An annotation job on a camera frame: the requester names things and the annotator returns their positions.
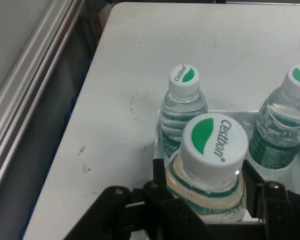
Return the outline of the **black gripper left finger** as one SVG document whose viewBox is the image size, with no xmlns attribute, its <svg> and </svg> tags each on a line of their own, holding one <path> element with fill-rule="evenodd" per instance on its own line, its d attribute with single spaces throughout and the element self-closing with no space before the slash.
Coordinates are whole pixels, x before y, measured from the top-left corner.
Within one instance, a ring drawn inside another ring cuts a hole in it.
<svg viewBox="0 0 300 240">
<path fill-rule="evenodd" d="M 129 240 L 145 231 L 150 240 L 213 240 L 212 231 L 167 188 L 165 163 L 152 161 L 153 179 L 142 188 L 107 187 L 66 235 L 67 240 Z"/>
</svg>

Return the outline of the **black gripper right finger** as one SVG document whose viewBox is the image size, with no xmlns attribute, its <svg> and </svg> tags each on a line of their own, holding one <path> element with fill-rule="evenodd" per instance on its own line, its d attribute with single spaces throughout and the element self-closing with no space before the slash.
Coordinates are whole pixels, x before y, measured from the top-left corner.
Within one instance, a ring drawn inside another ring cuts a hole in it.
<svg viewBox="0 0 300 240">
<path fill-rule="evenodd" d="M 300 194 L 283 184 L 264 180 L 248 160 L 241 172 L 246 189 L 246 208 L 262 221 L 267 240 L 300 240 Z"/>
</svg>

